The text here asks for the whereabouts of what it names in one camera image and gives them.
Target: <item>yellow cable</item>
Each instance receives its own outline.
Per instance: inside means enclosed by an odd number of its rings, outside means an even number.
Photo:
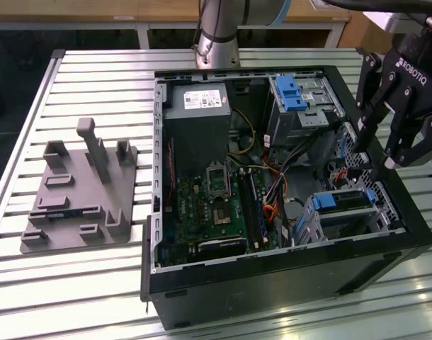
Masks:
[[[236,113],[238,113],[246,121],[246,123],[249,124],[249,127],[251,128],[251,132],[252,132],[252,141],[251,141],[251,144],[249,145],[249,147],[247,149],[244,149],[241,151],[235,151],[235,152],[228,152],[228,154],[231,154],[232,156],[237,156],[238,154],[245,154],[250,149],[252,149],[252,147],[254,146],[254,144],[256,142],[256,132],[255,132],[254,127],[252,126],[251,122],[249,122],[249,119],[247,119],[247,117],[244,115],[244,113],[242,113],[237,108],[232,108],[232,110],[235,111]]]

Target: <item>table surface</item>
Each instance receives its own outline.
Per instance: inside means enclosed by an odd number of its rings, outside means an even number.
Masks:
[[[354,50],[241,50],[240,57],[243,67],[335,65],[353,93],[361,65]],[[142,228],[151,210],[153,71],[193,67],[188,50],[69,51],[51,60],[1,182],[0,339],[432,336],[432,249],[367,290],[337,299],[173,332],[164,331],[151,304],[147,313],[139,291]],[[68,149],[84,147],[75,127],[88,116],[105,146],[124,137],[139,150],[131,240],[97,250],[22,255],[20,235],[45,168],[45,143],[53,137]],[[378,132],[383,144],[388,122],[390,117]],[[432,164],[399,174],[432,228]]]
[[[343,9],[315,11],[309,0],[293,0],[285,22],[349,21]],[[197,22],[198,0],[0,0],[0,21]]]

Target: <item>gray plastic stand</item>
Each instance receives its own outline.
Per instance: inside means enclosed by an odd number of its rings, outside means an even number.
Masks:
[[[88,151],[48,142],[47,162],[21,252],[52,251],[124,243],[130,239],[137,150],[126,140],[106,149],[92,118],[81,118],[77,134]]]

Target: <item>wooden desk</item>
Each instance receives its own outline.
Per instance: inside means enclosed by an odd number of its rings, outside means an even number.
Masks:
[[[284,22],[350,21],[350,13],[315,11],[309,0],[292,0]],[[193,22],[198,19],[198,0],[139,0],[139,21]]]
[[[283,23],[241,29],[328,30],[325,47],[337,47],[350,17],[293,0]],[[135,29],[143,49],[149,29],[192,29],[197,20],[198,0],[0,0],[0,30]]]
[[[198,0],[139,0],[137,18],[142,48],[149,45],[149,29],[193,29],[198,20]],[[328,30],[325,47],[337,47],[351,14],[343,9],[315,11],[309,0],[292,0],[283,23],[274,26],[240,26],[241,29]]]
[[[139,0],[0,0],[0,22],[135,21]]]

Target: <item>power supply label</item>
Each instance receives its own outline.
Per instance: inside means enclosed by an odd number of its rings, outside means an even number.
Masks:
[[[189,91],[184,94],[185,110],[194,108],[220,108],[222,107],[219,90]]]

